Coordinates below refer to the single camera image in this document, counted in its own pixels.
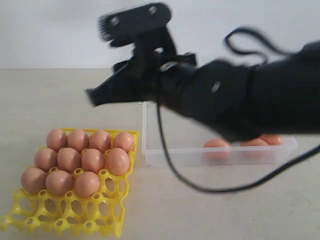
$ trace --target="robotic arm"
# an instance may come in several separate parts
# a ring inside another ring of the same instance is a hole
[[[86,90],[94,106],[159,100],[229,142],[261,134],[320,134],[319,42],[272,63],[215,59],[197,67],[194,53],[177,54],[166,27],[170,19],[162,3],[100,17],[104,41],[114,48],[134,44],[134,50],[113,66],[113,76]]]

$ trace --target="egg tray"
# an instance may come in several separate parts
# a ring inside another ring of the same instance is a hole
[[[74,128],[61,129],[67,134],[74,130]],[[82,130],[89,135],[96,131],[96,129]],[[105,130],[110,133],[112,149],[115,136],[123,131]],[[40,227],[46,232],[55,230],[58,235],[70,229],[74,235],[78,235],[82,231],[86,234],[100,232],[103,236],[114,233],[119,238],[126,210],[123,200],[129,192],[128,176],[133,171],[139,138],[139,132],[128,132],[133,136],[134,147],[128,153],[130,168],[126,174],[116,176],[108,172],[107,169],[102,169],[98,173],[100,189],[88,198],[78,196],[74,187],[64,196],[52,195],[46,189],[32,195],[23,188],[18,188],[13,193],[11,212],[0,217],[0,230],[5,231],[6,227],[13,225],[18,230],[24,231],[26,229],[29,233]],[[58,167],[53,167],[49,172],[56,170],[58,170]],[[77,168],[72,175],[76,178],[83,172],[82,168]],[[24,207],[23,201],[27,201],[30,206],[28,208]]]

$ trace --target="brown egg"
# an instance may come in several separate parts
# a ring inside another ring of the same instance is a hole
[[[104,154],[108,149],[111,148],[110,134],[103,129],[95,131],[90,138],[90,148],[98,149]]]
[[[46,136],[45,142],[49,149],[59,152],[61,148],[65,148],[67,146],[68,137],[63,130],[56,128],[49,132]]]
[[[75,179],[75,192],[83,198],[88,198],[100,188],[99,177],[91,171],[85,171]]]
[[[89,136],[80,128],[73,130],[68,135],[68,148],[75,149],[79,153],[89,148],[89,144]]]
[[[39,149],[34,156],[34,164],[38,169],[48,172],[57,166],[57,153],[51,148]]]
[[[215,138],[207,141],[204,145],[204,148],[228,148],[230,147],[229,143],[220,138]],[[217,151],[217,152],[205,152],[204,153],[208,158],[217,160],[217,159],[226,159],[230,152],[227,150]]]
[[[125,174],[130,167],[130,158],[122,148],[112,149],[106,158],[106,168],[116,176]]]
[[[134,148],[134,137],[126,131],[118,133],[113,141],[114,148],[120,148],[125,150],[127,153]]]
[[[255,138],[253,140],[245,141],[241,143],[241,147],[254,147],[254,146],[265,147],[269,145],[268,143],[266,143],[265,141],[259,138]],[[268,156],[269,154],[270,152],[267,150],[244,151],[244,155],[246,155],[248,158],[262,158],[262,157]]]
[[[81,157],[82,168],[85,171],[98,173],[106,166],[105,156],[97,149],[87,149]]]
[[[73,148],[63,148],[57,155],[57,163],[60,170],[73,173],[75,169],[81,168],[81,154]]]
[[[35,167],[26,169],[21,175],[21,185],[30,194],[38,194],[41,190],[46,189],[47,174]]]
[[[55,196],[63,196],[74,187],[74,177],[66,171],[51,172],[45,180],[46,189]]]
[[[280,146],[282,144],[282,138],[278,134],[262,134],[259,139],[262,139],[270,146]]]

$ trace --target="beige table surface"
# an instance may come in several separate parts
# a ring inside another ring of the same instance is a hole
[[[83,90],[108,76],[107,70],[0,70],[0,216],[12,207],[20,174],[35,150],[57,127],[142,130],[141,104],[93,108]],[[320,142],[299,136],[302,153]],[[204,195],[180,184],[166,167],[145,166],[141,141],[124,204],[124,240],[318,240],[320,239],[320,159],[301,164],[253,191]],[[190,166],[183,172],[217,186],[252,181],[274,164]],[[33,235],[9,227],[1,240],[102,240],[99,234]]]

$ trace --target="plastic egg tray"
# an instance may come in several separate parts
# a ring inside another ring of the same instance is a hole
[[[61,128],[67,134],[74,128]],[[93,134],[96,129],[83,129],[87,134]],[[109,130],[111,140],[122,132],[120,130]],[[100,178],[100,189],[91,197],[83,198],[76,194],[75,189],[65,193],[64,196],[55,196],[47,190],[40,191],[37,195],[27,193],[23,188],[14,191],[13,208],[11,212],[0,217],[0,230],[13,225],[18,230],[25,229],[32,233],[35,228],[42,228],[46,232],[55,230],[58,235],[70,229],[74,235],[82,231],[86,234],[100,232],[107,236],[114,233],[117,238],[121,236],[122,225],[125,216],[123,200],[128,195],[128,176],[132,173],[139,132],[128,131],[134,138],[134,148],[128,153],[130,157],[130,168],[125,175],[116,176],[102,169],[98,176]],[[84,170],[77,168],[72,175],[76,178]],[[29,208],[23,206],[28,202]]]

